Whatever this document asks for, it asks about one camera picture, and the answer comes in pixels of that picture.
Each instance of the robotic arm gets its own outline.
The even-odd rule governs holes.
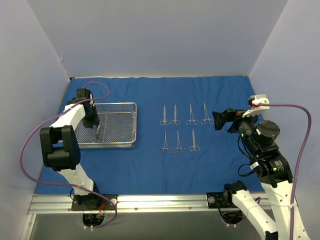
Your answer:
[[[64,111],[79,101],[92,98],[92,93],[88,89],[77,89],[76,97],[66,104]],[[50,127],[40,130],[43,163],[64,176],[70,184],[99,193],[97,185],[87,176],[80,164],[81,153],[75,135],[75,129],[80,122],[86,128],[99,126],[100,120],[93,101],[75,106]],[[63,146],[55,146],[59,142],[62,142]],[[74,194],[79,204],[98,205],[101,201],[96,195],[77,187],[74,188]]]
[[[250,153],[251,169],[257,174],[271,204],[275,221],[250,196],[246,186],[234,182],[224,186],[223,200],[226,205],[237,206],[249,219],[262,239],[288,240],[290,235],[290,210],[294,208],[294,239],[310,239],[303,225],[295,202],[290,205],[293,175],[288,161],[279,151],[275,139],[280,133],[277,124],[263,120],[256,125],[259,114],[268,110],[266,95],[249,98],[250,110],[227,108],[212,113],[215,130],[221,130],[226,122],[232,122],[228,133],[238,133],[244,147]]]

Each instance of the forceps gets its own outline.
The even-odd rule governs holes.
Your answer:
[[[163,121],[160,121],[160,125],[161,126],[163,126],[163,125],[168,126],[169,125],[169,121],[166,120],[166,105],[164,105],[164,107],[163,107]]]
[[[100,127],[101,127],[101,122],[99,122],[99,125],[98,125],[98,127],[97,127],[97,129],[96,129],[95,137],[93,137],[93,138],[91,139],[91,142],[92,142],[92,143],[96,143],[96,142],[98,141],[98,136],[99,136],[99,132],[100,132]]]
[[[193,122],[194,125],[198,125],[199,121],[194,119],[194,114],[192,113],[192,107],[190,103],[190,120],[185,121],[185,124],[190,125]]]
[[[201,120],[201,124],[206,124],[207,120],[209,121],[210,124],[214,124],[215,121],[213,119],[210,119],[210,117],[208,116],[205,102],[203,102],[203,107],[204,107],[204,119]]]
[[[168,147],[167,147],[167,132],[164,133],[164,145],[163,145],[163,147],[160,147],[159,152],[160,152],[161,154],[163,154],[163,153],[165,152],[165,150],[166,150],[166,152],[167,152],[168,154],[171,153],[171,148],[168,148]]]
[[[181,147],[181,145],[180,145],[179,131],[176,131],[176,134],[177,134],[177,146],[173,149],[173,153],[176,154],[178,152],[178,150],[181,150],[182,153],[185,153],[186,148]]]
[[[200,147],[196,146],[196,136],[195,136],[195,130],[192,129],[192,142],[193,145],[189,147],[190,152],[199,152],[200,151]]]
[[[179,125],[180,121],[177,120],[177,105],[174,105],[174,120],[171,120],[172,125]]]

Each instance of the surgical scissors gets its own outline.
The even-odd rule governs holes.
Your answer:
[[[190,152],[199,152],[200,151],[200,147],[196,146],[196,136],[195,136],[195,130],[192,129],[192,143],[193,145],[189,147]]]
[[[213,119],[210,119],[208,112],[207,112],[207,107],[205,102],[203,102],[203,107],[204,107],[204,119],[201,120],[201,124],[206,124],[207,120],[209,121],[210,124],[214,124],[215,121]]]
[[[180,121],[177,120],[177,105],[174,105],[174,120],[171,120],[172,125],[179,125]]]
[[[164,133],[164,145],[163,145],[163,147],[160,147],[159,152],[160,152],[161,154],[163,154],[163,153],[165,152],[165,150],[166,150],[166,152],[167,152],[168,154],[171,153],[171,148],[168,148],[168,147],[167,147],[167,132]]]
[[[164,105],[164,107],[163,107],[163,121],[160,121],[160,125],[161,126],[163,126],[163,125],[168,126],[169,125],[169,121],[166,120],[166,105]]]
[[[191,125],[191,122],[193,122],[194,125],[199,124],[199,121],[194,119],[194,114],[192,113],[192,107],[190,103],[190,120],[185,121],[185,124]]]
[[[176,134],[177,134],[177,146],[172,151],[174,154],[176,154],[178,152],[178,150],[181,150],[182,153],[185,153],[186,148],[181,147],[181,145],[180,145],[179,131],[176,131]]]

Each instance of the wire mesh tray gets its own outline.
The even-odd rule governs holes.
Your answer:
[[[137,105],[134,102],[96,103],[100,126],[79,123],[75,136],[79,147],[131,148],[137,139]]]

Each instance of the white wall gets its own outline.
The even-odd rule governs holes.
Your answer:
[[[70,77],[248,75],[288,0],[28,0]]]
[[[68,78],[25,0],[1,1],[0,32],[0,239],[17,240],[36,187],[19,169],[19,151],[32,129],[58,113]],[[39,134],[24,164],[40,175]]]
[[[320,234],[319,9],[319,0],[289,0],[249,75],[255,92],[266,93],[272,103],[297,103],[311,111],[311,135],[302,156],[296,192],[311,239],[318,239]],[[274,107],[266,117],[280,126],[280,149],[294,170],[306,132],[306,114]]]

